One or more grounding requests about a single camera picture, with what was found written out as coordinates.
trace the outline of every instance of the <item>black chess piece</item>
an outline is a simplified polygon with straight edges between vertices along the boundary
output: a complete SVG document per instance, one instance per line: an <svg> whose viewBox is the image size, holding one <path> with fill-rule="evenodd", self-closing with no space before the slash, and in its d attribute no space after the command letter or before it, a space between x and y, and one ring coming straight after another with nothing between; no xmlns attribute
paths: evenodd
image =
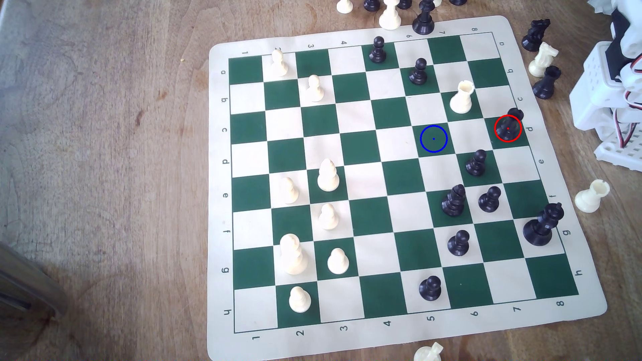
<svg viewBox="0 0 642 361"><path fill-rule="evenodd" d="M486 172L486 151L479 149L473 157L466 162L466 171L468 174L479 177Z"/></svg>
<svg viewBox="0 0 642 361"><path fill-rule="evenodd" d="M477 204L479 204L482 211L493 213L499 207L499 196L501 196L501 189L499 187L492 186L488 189L488 192L480 196Z"/></svg>
<svg viewBox="0 0 642 361"><path fill-rule="evenodd" d="M463 184L457 184L453 187L442 201L442 210L445 214L456 217L464 211L466 201L466 189Z"/></svg>
<svg viewBox="0 0 642 361"><path fill-rule="evenodd" d="M410 72L410 81L415 85L422 85L426 83L428 75L426 74L426 59L419 58L415 62L415 69Z"/></svg>
<svg viewBox="0 0 642 361"><path fill-rule="evenodd" d="M383 37L374 38L373 48L370 52L370 60L373 63L383 63L386 60L386 51L383 49L383 46L386 42L383 40Z"/></svg>
<svg viewBox="0 0 642 361"><path fill-rule="evenodd" d="M448 250L455 256L463 256L468 252L468 240L471 235L467 231L458 231L454 236L448 240Z"/></svg>
<svg viewBox="0 0 642 361"><path fill-rule="evenodd" d="M562 71L554 65L544 70L544 78L533 84L533 94L540 99L549 99L555 92L555 81L562 76Z"/></svg>
<svg viewBox="0 0 642 361"><path fill-rule="evenodd" d="M419 283L419 294L426 301L434 301L441 295L441 280L437 276L430 276Z"/></svg>
<svg viewBox="0 0 642 361"><path fill-rule="evenodd" d="M532 245L547 245L553 236L551 230L564 217L561 203L549 203L537 215L537 219L528 221L524 225L524 238Z"/></svg>

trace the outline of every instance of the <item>red circle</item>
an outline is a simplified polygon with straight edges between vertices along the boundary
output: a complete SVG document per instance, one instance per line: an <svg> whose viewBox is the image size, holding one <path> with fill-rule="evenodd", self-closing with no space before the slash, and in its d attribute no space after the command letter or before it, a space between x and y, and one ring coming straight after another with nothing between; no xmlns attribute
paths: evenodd
<svg viewBox="0 0 642 361"><path fill-rule="evenodd" d="M499 120L501 118L504 118L505 116L510 116L510 117L515 118L515 120L519 123L519 134L517 135L517 137L515 139L513 139L511 141L505 141L504 139L500 138L497 135L497 123L499 123ZM519 139L519 136L521 136L521 131L522 131L523 127L522 127L521 121L516 116L512 116L510 114L506 114L505 116L500 116L499 118L497 118L497 120L495 121L495 126L493 127L493 132L495 133L495 136L497 137L497 139L499 139L500 141L505 142L505 143L511 143L511 142L514 142L514 141Z"/></svg>

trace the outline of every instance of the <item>wooden table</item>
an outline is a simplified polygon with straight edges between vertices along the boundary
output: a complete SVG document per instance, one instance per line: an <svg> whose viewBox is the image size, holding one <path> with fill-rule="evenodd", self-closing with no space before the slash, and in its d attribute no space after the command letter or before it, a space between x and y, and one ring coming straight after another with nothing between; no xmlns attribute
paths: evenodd
<svg viewBox="0 0 642 361"><path fill-rule="evenodd" d="M204 360L208 52L220 42L378 27L334 0L6 0L0 22L0 234L69 293L25 359ZM403 25L417 11L403 11ZM504 15L519 41L550 18L555 96L540 101L609 310L547 326L438 340L444 360L624 360L642 355L642 173L598 162L568 94L610 17L584 1L469 0L436 21ZM527 65L533 53L523 51ZM408 360L434 340L312 360Z"/></svg>

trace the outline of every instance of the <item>chess mat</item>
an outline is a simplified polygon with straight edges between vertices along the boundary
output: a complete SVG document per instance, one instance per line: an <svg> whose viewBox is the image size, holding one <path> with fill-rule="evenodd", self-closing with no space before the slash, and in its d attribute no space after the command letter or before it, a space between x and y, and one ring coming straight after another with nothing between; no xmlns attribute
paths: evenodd
<svg viewBox="0 0 642 361"><path fill-rule="evenodd" d="M210 53L209 267L207 343L213 360L295 357L505 330L600 315L606 302L593 259L504 17L438 22L418 35L410 26L219 44ZM382 64L369 60L375 36L386 40ZM288 73L270 74L280 48ZM408 75L425 58L428 81ZM325 91L306 99L308 77ZM449 108L461 80L476 90L472 109ZM496 120L520 108L521 136L496 137ZM487 151L486 171L465 163ZM330 158L339 187L317 186ZM279 181L300 191L285 204ZM464 213L441 201L465 186ZM497 211L477 205L501 190ZM552 241L536 247L527 221L549 202L566 215ZM326 231L320 208L340 221ZM447 249L461 229L470 249ZM307 269L296 276L279 263L279 240L296 234ZM327 269L342 248L349 268ZM436 275L442 293L424 300L419 283ZM290 290L311 298L292 311Z"/></svg>

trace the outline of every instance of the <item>blue circle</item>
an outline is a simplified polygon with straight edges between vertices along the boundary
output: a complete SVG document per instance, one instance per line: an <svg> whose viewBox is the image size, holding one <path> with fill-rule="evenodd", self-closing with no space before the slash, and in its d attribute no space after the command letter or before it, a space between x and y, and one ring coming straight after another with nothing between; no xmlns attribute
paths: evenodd
<svg viewBox="0 0 642 361"><path fill-rule="evenodd" d="M426 148L426 146L424 146L424 141L422 141L422 140L421 140L421 137L423 137L423 136L424 136L424 132L426 131L426 129L428 129L428 128L432 128L432 127L436 127L436 128L441 129L441 130L442 130L442 132L444 132L444 135L446 136L446 143L444 143L444 146L443 146L443 147L441 147L441 149L439 149L439 150L428 150L428 148ZM445 147L446 147L446 145L448 144L448 134L446 133L446 130L444 130L442 127L440 127L440 126L438 126L438 125L428 125L426 128L424 128L424 130L422 130L422 131L421 131L421 135L419 136L419 143L421 143L421 146L422 146L422 147L423 147L423 149L425 149L427 152L430 152L430 153L439 153L439 152L441 152L442 150L444 150L444 148L445 148Z"/></svg>

